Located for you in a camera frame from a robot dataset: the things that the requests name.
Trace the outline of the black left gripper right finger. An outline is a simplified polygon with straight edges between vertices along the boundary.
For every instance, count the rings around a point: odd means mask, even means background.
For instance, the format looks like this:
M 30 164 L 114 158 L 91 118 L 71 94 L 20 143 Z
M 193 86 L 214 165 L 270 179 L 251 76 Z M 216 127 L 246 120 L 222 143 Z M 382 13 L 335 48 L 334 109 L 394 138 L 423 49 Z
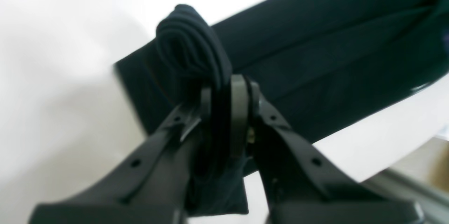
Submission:
M 230 155 L 252 156 L 268 202 L 268 224 L 422 224 L 415 201 L 377 194 L 295 133 L 240 74 L 230 79 Z

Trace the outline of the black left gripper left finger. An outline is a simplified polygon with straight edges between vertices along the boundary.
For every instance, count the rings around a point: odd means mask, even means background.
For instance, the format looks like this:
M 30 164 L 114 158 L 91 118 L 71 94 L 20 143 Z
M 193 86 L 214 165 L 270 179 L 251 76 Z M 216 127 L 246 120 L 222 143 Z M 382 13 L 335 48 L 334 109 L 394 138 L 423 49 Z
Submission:
M 37 205 L 29 223 L 188 223 L 186 195 L 211 108 L 211 88 L 202 88 L 104 178 L 66 200 Z

